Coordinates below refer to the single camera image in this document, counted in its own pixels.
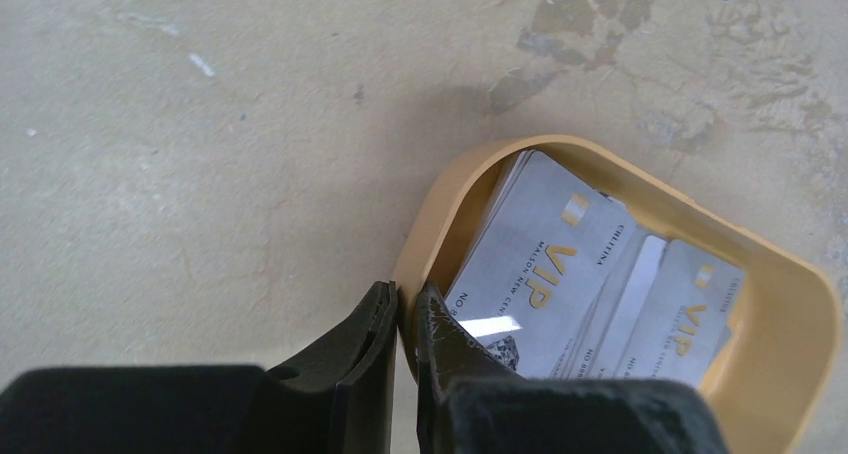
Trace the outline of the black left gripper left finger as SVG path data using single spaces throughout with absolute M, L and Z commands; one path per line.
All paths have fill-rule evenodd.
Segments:
M 390 450 L 398 311 L 395 284 L 377 281 L 344 320 L 268 370 L 284 451 Z

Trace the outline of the orange oval tray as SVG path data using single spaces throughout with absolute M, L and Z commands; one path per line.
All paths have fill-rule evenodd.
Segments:
M 649 229 L 683 239 L 746 273 L 730 320 L 734 336 L 701 392 L 734 453 L 786 453 L 803 435 L 841 349 L 843 315 L 824 272 L 613 152 L 571 135 L 491 141 L 437 177 L 393 272 L 408 365 L 415 367 L 414 301 L 426 281 L 456 275 L 505 159 L 538 149 L 589 185 L 623 201 Z

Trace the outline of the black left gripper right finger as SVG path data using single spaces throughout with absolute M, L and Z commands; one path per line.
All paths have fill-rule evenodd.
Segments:
M 460 326 L 433 282 L 416 298 L 415 321 L 420 451 L 495 453 L 499 435 L 483 395 L 520 377 Z

